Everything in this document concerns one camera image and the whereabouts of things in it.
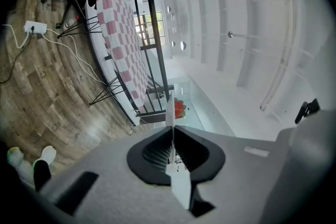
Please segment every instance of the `window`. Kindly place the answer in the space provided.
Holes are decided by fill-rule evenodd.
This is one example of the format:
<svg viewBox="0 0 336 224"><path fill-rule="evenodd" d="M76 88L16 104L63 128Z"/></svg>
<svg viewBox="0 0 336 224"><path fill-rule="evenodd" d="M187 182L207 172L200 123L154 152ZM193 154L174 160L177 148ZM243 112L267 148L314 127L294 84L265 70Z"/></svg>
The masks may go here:
<svg viewBox="0 0 336 224"><path fill-rule="evenodd" d="M165 34L164 34L162 12L157 12L156 13L156 20L158 20L157 21L157 24L158 24L157 28L159 30L160 43L161 43L161 45L166 45L166 37L165 37ZM136 32L138 33L138 35L140 37L141 37L140 25L141 25L141 30L142 30L145 45L155 44L154 30L153 30L153 26L152 26L151 15L149 13L144 14L144 15L140 15L140 25L139 25L138 17L135 15L134 22L135 22L135 28L137 30Z"/></svg>

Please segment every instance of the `gray surface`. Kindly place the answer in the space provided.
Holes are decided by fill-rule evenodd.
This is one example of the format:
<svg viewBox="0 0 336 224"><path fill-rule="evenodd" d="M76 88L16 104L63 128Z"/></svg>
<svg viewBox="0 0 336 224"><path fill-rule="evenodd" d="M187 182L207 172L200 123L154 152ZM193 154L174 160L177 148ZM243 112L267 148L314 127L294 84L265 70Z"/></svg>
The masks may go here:
<svg viewBox="0 0 336 224"><path fill-rule="evenodd" d="M176 224L193 219L173 196L170 187L147 185L128 168L128 150L151 134L128 137L97 148L49 181L41 193L55 202L83 172L90 171L99 177L75 212L79 223Z"/></svg>
<svg viewBox="0 0 336 224"><path fill-rule="evenodd" d="M226 156L223 168L210 182L198 185L205 201L216 208L192 223L258 223L288 150L290 130L279 133L275 142L211 134L185 127L220 146ZM270 151L260 157L244 151L246 146Z"/></svg>
<svg viewBox="0 0 336 224"><path fill-rule="evenodd" d="M217 135L184 127L220 146L226 162L210 182L198 185L203 200L216 208L194 218L172 195L170 187L151 186L128 168L132 145L152 135L137 135L101 146L42 190L56 199L85 171L98 180L76 212L81 223L276 223L292 213L314 191L336 151L336 112L321 111L295 129L281 131L275 142ZM269 151L267 157L245 147Z"/></svg>

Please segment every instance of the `white cable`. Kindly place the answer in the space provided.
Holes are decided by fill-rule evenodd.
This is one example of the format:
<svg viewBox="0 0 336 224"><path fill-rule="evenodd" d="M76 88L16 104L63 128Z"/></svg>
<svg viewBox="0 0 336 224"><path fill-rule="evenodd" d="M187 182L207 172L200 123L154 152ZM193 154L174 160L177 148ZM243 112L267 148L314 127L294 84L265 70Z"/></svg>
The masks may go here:
<svg viewBox="0 0 336 224"><path fill-rule="evenodd" d="M148 122L146 122L143 118L140 118L141 121L143 121L146 124L149 124Z"/></svg>
<svg viewBox="0 0 336 224"><path fill-rule="evenodd" d="M24 46L24 44L26 43L26 41L29 37L29 32L27 33L27 36L26 36L25 40L22 42L21 46L19 46L19 44L17 43L16 35L15 35L14 29L12 28L12 26L11 25L3 25L3 26L9 26L11 28L14 39L15 39L16 48L21 49Z"/></svg>
<svg viewBox="0 0 336 224"><path fill-rule="evenodd" d="M76 58L76 60L78 61L80 67L84 70L84 72L85 72L86 74L88 74L91 78L93 78L94 80L96 80L96 81L98 81L98 82L101 82L101 83L103 83L103 84L106 86L106 84L105 84L104 82L102 82L101 80L96 79L94 76L92 76L90 73L88 73L88 72L84 69L84 67L81 65L81 63L80 63L78 57L74 54L74 52L73 52L67 45L64 45L64 44L59 43L59 42L51 41L51 40L49 40L48 38L46 38L43 34L41 34L41 35L44 37L45 40L47 40L47 41L50 42L50 43L59 44L59 45L62 45L62 46L64 46L64 47L68 48L68 49L71 51L71 53L73 54L73 56Z"/></svg>
<svg viewBox="0 0 336 224"><path fill-rule="evenodd" d="M48 31L51 31L51 32L53 32L53 33L55 33L56 35L58 35L57 32L55 32L55 31L53 31L53 30L51 30L51 29L47 29L47 30L48 30ZM93 74L94 74L94 75L96 76L96 78L99 80L99 82L102 82L102 81L99 79L99 77L97 76L97 74L94 72L92 66L89 65L87 62L85 62L83 59L81 59L81 58L79 57L79 55L78 55L78 53L77 53L77 46L76 46L75 39L74 39L71 35L69 35L69 37L72 38L73 43L75 44L75 53L76 53L76 56L78 57L78 59L81 60L81 61L82 61L83 63L85 63L86 65L88 65L88 66L90 67L90 69L92 70Z"/></svg>

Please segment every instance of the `power cord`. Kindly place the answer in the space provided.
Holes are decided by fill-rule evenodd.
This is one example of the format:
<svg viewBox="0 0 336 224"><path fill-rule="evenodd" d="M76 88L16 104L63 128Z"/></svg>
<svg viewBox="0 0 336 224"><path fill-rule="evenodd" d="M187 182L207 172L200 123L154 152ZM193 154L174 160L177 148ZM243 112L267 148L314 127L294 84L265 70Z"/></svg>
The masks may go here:
<svg viewBox="0 0 336 224"><path fill-rule="evenodd" d="M48 31L51 31L51 32L53 32L53 33L55 33L56 35L58 35L57 32L55 32L55 31L53 31L53 30L51 30L51 29L48 29L48 28L47 28L47 30L48 30ZM43 34L42 34L42 36L43 36L48 42L50 42L50 43L54 43L54 44L58 44L58 45L62 45L62 46L64 46L64 47L67 47L67 48L72 52L72 54L76 57L76 59L77 59L79 65L80 65L81 68L84 70L84 72L85 72L86 74L88 74L90 77L92 77L94 80L96 80L96 81L98 81L98 82L101 82L101 83L103 83L103 84L106 86L106 84L105 84L103 81L101 81L101 80L99 79L99 77L96 75L96 73L94 72L92 66L89 65L87 62L85 62L83 59L81 59L81 58L79 57L78 52L77 52L77 46L76 46L75 39L74 39L71 35L69 35L69 37L73 40L73 43L75 44L75 53L76 53L76 54L75 54L75 53L74 53L74 52L73 52L67 45L64 45L64 44L59 43L59 42L50 41L50 40L47 39ZM93 74L96 76L97 79L94 78L94 77L93 77L92 75L90 75L89 73L87 73L86 70L83 68L83 66L80 64L79 61L82 61L83 63L87 64L87 65L90 67L90 69L92 70ZM113 98L114 98L114 99L121 105L121 103L119 102L119 100L118 100L115 96L113 96Z"/></svg>
<svg viewBox="0 0 336 224"><path fill-rule="evenodd" d="M33 32L34 32L34 26L32 26L31 27L31 36L30 36L30 39L29 39L29 42L28 42L28 44L25 46L25 47L23 47L23 49L18 53L18 55L15 57L15 59L14 59L14 62L13 62L13 65L12 65L12 68L10 69L10 73L9 73L9 76L8 76L8 78L6 79L6 80L4 80L4 81L1 81L0 82L0 85L2 85L2 84L5 84L5 83L7 83L10 79L11 79L11 77L12 77L12 74L13 74L13 70L14 70L14 67L15 67L15 63L16 63L16 60L19 58L19 56L26 50L26 48L29 46L29 44L30 44L30 42L31 42L31 40L32 40L32 36L33 36Z"/></svg>
<svg viewBox="0 0 336 224"><path fill-rule="evenodd" d="M24 46L24 44L26 43L27 39L28 39L29 32L27 33L27 36L26 36L25 40L24 40L24 41L22 42L22 44L19 46L19 44L17 43L17 39L16 39L16 35L15 35L15 32L14 32L13 27L12 27L11 25L2 25L2 26L8 26L8 27L11 28L12 33L13 33L13 36L14 36L14 40L15 40L16 48L21 49L21 48Z"/></svg>
<svg viewBox="0 0 336 224"><path fill-rule="evenodd" d="M143 121L144 123L149 124L148 122L146 122L146 121L145 121L144 119L142 119L142 118L140 118L140 121ZM132 132L133 132L133 126L135 126L135 124L132 124L129 136L132 135Z"/></svg>

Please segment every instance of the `black cable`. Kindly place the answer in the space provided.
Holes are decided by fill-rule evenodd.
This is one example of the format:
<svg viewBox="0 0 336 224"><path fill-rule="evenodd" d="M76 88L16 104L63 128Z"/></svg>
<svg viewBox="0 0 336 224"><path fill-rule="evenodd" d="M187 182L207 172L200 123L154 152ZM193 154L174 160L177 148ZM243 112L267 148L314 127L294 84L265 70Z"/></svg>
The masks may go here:
<svg viewBox="0 0 336 224"><path fill-rule="evenodd" d="M19 58L19 56L22 54L22 52L24 52L24 51L26 50L26 48L29 46L29 44L30 44L30 42L31 42L31 40L32 40L33 32L34 32L34 27L32 26L31 28L32 28L32 29L31 29L32 31L31 31L31 35L30 35L30 38L29 38L29 41L28 41L27 45L26 45L25 47L23 47L23 49L22 49L22 50L18 53L18 55L15 57L14 62L13 62L13 65L12 65L12 68L11 68L10 73L9 73L9 76L8 76L8 79L6 79L6 80L4 80L4 81L1 81L1 82L0 82L0 85L1 85L1 84L5 84L5 83L7 83L7 82L10 80L10 78L12 77L12 74L13 74L13 70L14 70L15 63L16 63L17 58Z"/></svg>

